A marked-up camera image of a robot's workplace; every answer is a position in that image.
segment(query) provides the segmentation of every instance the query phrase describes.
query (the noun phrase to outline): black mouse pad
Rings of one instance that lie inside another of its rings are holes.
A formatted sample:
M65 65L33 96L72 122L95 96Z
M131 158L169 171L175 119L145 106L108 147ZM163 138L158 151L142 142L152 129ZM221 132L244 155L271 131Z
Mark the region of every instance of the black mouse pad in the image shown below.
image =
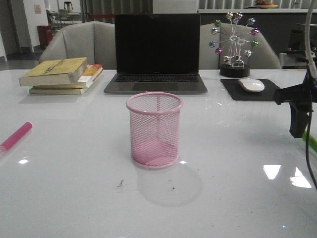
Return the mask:
M243 90L238 79L221 79L222 84L233 100L238 101L273 101L273 95L279 87L268 79L259 79L265 86L262 92L249 93Z

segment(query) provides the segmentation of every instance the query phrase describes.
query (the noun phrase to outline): black base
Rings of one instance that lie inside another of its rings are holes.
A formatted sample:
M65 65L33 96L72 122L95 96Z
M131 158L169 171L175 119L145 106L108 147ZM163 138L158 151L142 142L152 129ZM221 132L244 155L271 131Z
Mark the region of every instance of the black base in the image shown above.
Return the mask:
M220 74L230 78L245 78L250 75L250 68L247 64L245 64L243 68L234 68L230 65L222 64L220 66Z

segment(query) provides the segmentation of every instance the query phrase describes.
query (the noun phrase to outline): book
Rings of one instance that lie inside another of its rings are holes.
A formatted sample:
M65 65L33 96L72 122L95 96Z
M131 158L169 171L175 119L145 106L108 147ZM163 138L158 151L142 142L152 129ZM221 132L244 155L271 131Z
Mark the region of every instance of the book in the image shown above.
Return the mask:
M29 89L30 94L43 94L43 95L82 95L86 92L101 76L101 73L91 81L86 87L82 88L43 88L40 86L33 86Z
M75 83L70 84L57 84L57 85L38 85L38 89L54 89L54 88L86 88L89 87L95 79L103 71L102 64L89 63L84 73Z
M46 60L19 78L20 86L75 83L87 67L87 58Z

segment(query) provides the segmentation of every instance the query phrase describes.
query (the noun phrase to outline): computer mouse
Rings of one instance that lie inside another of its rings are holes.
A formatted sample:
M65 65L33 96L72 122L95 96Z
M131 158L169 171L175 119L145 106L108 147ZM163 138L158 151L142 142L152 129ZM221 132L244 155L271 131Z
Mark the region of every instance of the computer mouse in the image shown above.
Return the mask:
M264 90L264 84L253 78L241 78L238 79L240 86L247 92L257 93Z

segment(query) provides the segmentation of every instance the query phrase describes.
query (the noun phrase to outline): laptop screen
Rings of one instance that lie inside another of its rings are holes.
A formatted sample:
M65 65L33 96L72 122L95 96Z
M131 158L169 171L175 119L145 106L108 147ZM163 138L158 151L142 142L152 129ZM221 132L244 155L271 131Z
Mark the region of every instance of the laptop screen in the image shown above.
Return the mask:
M198 73L199 14L115 17L118 73Z

